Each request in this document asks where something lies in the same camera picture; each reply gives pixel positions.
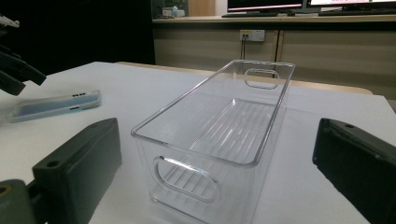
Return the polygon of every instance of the phone case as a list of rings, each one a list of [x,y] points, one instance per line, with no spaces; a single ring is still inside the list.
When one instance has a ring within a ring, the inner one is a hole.
[[[100,91],[85,91],[66,96],[21,102],[7,114],[9,122],[21,122],[41,119],[85,109],[95,108],[101,104]]]

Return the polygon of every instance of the power socket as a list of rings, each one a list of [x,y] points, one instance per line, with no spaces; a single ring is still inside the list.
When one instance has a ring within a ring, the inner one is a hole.
[[[251,41],[264,41],[264,30],[252,30],[251,31]]]
[[[244,40],[245,36],[246,41],[264,41],[264,35],[264,30],[241,30],[239,40]]]
[[[251,41],[251,30],[241,30],[239,40]]]

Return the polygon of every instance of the screw hole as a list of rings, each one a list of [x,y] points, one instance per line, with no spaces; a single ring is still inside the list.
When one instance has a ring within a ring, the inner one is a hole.
[[[7,190],[6,187],[1,186],[1,187],[0,187],[0,194],[6,192],[6,190]]]
[[[59,162],[58,162],[58,161],[50,161],[50,162],[47,164],[47,167],[55,167],[55,166],[57,166],[57,165],[59,165]]]

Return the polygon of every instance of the white table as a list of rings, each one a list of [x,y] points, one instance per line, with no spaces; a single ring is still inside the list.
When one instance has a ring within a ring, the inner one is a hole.
[[[194,223],[149,201],[132,128],[207,76],[115,63],[90,63],[27,82],[20,96],[0,91],[0,180],[33,180],[31,168],[80,130],[117,118],[123,165],[91,223]],[[17,102],[100,90],[91,110],[6,123]],[[312,163],[318,122],[339,119],[396,146],[396,115],[383,96],[290,87],[288,110],[253,223],[368,223]]]

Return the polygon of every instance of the cable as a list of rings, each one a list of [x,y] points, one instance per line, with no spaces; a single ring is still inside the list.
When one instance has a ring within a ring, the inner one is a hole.
[[[244,58],[243,58],[243,60],[245,60],[245,45],[247,43],[247,39],[248,39],[248,36],[245,35],[245,39],[244,39]]]
[[[242,52],[244,50],[244,39],[245,39],[245,35],[242,35],[242,39],[241,39],[241,55],[239,56],[240,60],[242,60]]]
[[[241,55],[239,59],[245,60],[245,45],[247,42],[248,36],[247,35],[242,35],[242,40],[241,40]]]

